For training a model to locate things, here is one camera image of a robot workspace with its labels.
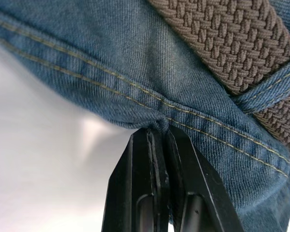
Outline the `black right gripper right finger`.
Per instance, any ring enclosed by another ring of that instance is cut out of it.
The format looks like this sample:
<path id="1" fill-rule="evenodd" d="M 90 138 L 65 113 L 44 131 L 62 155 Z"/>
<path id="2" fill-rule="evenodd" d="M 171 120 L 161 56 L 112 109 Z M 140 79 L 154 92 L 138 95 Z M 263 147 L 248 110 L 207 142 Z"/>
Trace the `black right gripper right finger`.
<path id="1" fill-rule="evenodd" d="M 223 181 L 180 128 L 170 126 L 164 139 L 176 232 L 242 232 Z"/>

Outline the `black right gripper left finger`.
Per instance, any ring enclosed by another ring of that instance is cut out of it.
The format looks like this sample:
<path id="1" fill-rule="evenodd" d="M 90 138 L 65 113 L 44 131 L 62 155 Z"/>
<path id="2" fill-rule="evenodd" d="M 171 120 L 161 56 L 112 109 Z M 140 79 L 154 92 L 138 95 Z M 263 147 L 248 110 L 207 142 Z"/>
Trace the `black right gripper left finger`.
<path id="1" fill-rule="evenodd" d="M 103 232 L 166 232 L 170 185 L 161 134 L 139 129 L 108 182 Z"/>

